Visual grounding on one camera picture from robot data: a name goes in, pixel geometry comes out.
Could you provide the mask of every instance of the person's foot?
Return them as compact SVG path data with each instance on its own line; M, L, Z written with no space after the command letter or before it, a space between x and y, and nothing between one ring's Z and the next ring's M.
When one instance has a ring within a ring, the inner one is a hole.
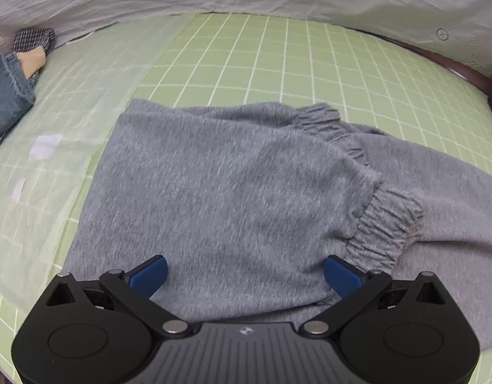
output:
M19 52L17 58L27 79L45 65L45 51L42 46L29 52Z

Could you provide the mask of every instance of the circular indentation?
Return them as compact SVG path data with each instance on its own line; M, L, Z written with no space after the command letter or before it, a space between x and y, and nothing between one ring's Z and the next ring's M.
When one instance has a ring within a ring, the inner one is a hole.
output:
M87 358L107 344L107 333L93 324L69 324L55 330L48 339L49 348L63 358Z
M162 328L168 333L181 333L188 327L189 325L183 320L168 320L162 324Z
M411 358L422 358L439 351L443 346L441 333L427 324L396 324L383 337L393 352Z
M303 329L313 335L321 335L329 330L329 326L326 322L322 322L321 320L311 320L303 325Z
M439 28L436 30L436 35L441 39L441 40L447 40L449 38L449 32L447 32L443 28Z

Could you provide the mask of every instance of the white tape piece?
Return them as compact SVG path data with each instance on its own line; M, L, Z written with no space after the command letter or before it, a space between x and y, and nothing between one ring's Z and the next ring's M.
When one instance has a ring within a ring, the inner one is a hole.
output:
M56 147L62 139L62 134L39 136L29 151L29 160L50 159L54 153L54 147Z
M12 191L12 201L15 203L19 203L20 196L22 196L22 189L24 188L25 178L19 179L15 184L15 187Z

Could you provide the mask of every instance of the gray fabric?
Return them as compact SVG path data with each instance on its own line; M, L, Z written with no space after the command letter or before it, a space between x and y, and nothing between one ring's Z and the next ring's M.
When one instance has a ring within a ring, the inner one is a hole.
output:
M424 258L428 242L454 241L449 253L470 245L467 259L490 247L492 259L489 188L487 174L343 123L325 104L172 110L134 100L98 165L65 269L94 279L160 253L170 276L152 299L176 315L300 324L337 301L322 275L329 254L404 277L429 266L441 276ZM460 284L446 286L483 348L492 345L492 296L477 318L467 301L478 282Z

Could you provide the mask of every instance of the blue gripper pad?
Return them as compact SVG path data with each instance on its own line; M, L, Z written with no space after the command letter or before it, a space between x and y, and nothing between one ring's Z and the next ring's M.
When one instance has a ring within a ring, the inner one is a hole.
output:
M344 299L363 286L365 274L336 255L324 260L327 284Z
M150 298L168 278L168 262L156 255L126 273L125 278L136 292Z

